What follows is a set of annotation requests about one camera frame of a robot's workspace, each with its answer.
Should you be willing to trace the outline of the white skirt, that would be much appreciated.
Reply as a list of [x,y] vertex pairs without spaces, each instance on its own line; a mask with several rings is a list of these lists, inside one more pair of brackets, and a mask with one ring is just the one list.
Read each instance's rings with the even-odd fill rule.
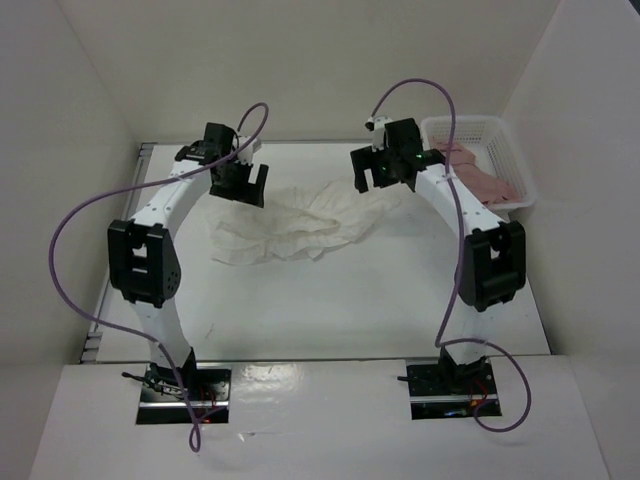
[[208,218],[212,258],[233,266],[316,260],[360,240],[400,204],[394,193],[361,194],[347,178],[274,190],[263,207],[224,201]]

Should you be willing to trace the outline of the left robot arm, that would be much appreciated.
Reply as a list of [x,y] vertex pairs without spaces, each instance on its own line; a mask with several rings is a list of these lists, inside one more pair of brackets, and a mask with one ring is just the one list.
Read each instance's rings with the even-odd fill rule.
[[168,178],[147,203],[107,230],[109,277],[139,318],[151,361],[147,384],[180,400],[203,381],[186,340],[175,296],[182,269],[174,239],[205,194],[263,207],[268,166],[253,164],[261,142],[229,126],[209,123],[202,139],[175,155]]

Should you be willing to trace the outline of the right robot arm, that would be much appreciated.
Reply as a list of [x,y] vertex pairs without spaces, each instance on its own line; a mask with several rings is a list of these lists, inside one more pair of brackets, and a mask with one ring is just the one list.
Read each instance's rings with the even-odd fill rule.
[[523,226],[506,222],[489,210],[464,184],[454,167],[455,144],[448,141],[427,150],[415,120],[393,121],[372,116],[365,123],[369,146],[352,151],[355,188],[404,184],[431,205],[456,234],[459,245],[452,298],[470,312],[458,334],[447,340],[440,329],[438,381],[459,393],[486,362],[491,328],[498,311],[511,302],[526,283],[526,236]]

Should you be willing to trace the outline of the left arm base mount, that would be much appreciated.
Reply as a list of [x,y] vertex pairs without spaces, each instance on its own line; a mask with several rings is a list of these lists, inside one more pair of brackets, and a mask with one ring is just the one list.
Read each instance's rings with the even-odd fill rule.
[[[141,383],[136,415],[137,425],[190,424],[184,396],[169,372],[161,376],[148,366],[143,376],[135,376]],[[204,424],[226,424],[229,419],[231,370],[204,368],[197,372],[192,383],[185,381],[189,403],[195,416]]]

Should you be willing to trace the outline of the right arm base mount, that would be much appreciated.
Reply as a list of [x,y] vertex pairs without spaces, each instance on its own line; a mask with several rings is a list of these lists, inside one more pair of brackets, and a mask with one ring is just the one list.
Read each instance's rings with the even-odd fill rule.
[[408,362],[397,379],[408,387],[413,420],[472,418],[479,406],[480,417],[502,415],[490,363],[470,380],[449,387],[436,362]]

